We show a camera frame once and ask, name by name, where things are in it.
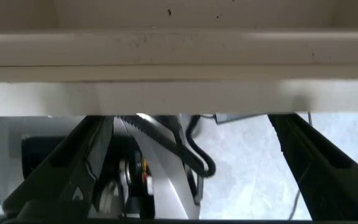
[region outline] black metal bar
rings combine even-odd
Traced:
[[[358,164],[297,114],[268,116],[313,220],[358,220]]]

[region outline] machine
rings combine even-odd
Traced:
[[[297,114],[268,117],[312,219],[358,220],[358,164]],[[22,150],[50,153],[25,155],[0,223],[198,219],[216,171],[192,138],[199,119],[87,116],[67,136],[23,139]]]

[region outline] black cable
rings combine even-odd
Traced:
[[[186,129],[186,140],[187,143],[190,145],[190,147],[198,154],[201,158],[205,161],[205,163],[208,166],[208,169],[211,170],[213,173],[216,172],[216,165],[215,162],[212,160],[212,158],[204,152],[195,142],[193,139],[193,131],[197,127],[198,121],[200,120],[200,115],[193,115],[190,118],[189,126]]]
[[[133,127],[137,128],[139,131],[146,134],[148,137],[153,139],[154,141],[158,142],[161,146],[163,146],[165,149],[168,149],[170,152],[177,155],[183,163],[188,165],[191,169],[193,169],[199,176],[201,177],[211,177],[215,174],[216,166],[214,161],[205,153],[203,150],[201,150],[193,141],[192,138],[189,138],[192,142],[192,145],[195,145],[197,148],[194,150],[200,155],[201,158],[203,158],[208,166],[208,169],[206,170],[204,168],[203,162],[196,157],[185,145],[177,145],[175,142],[173,142],[171,139],[165,137],[163,134],[160,133],[152,124],[150,124],[145,119],[141,118],[140,116],[117,116],[124,122],[132,125]],[[193,118],[190,121],[189,128],[187,131],[191,131],[195,128],[195,125],[197,124],[200,117],[198,116],[198,119],[195,121]]]
[[[206,119],[214,119],[214,115],[211,115],[211,116],[208,116],[208,115],[204,115],[204,114],[201,114],[200,115],[202,118],[206,118]]]

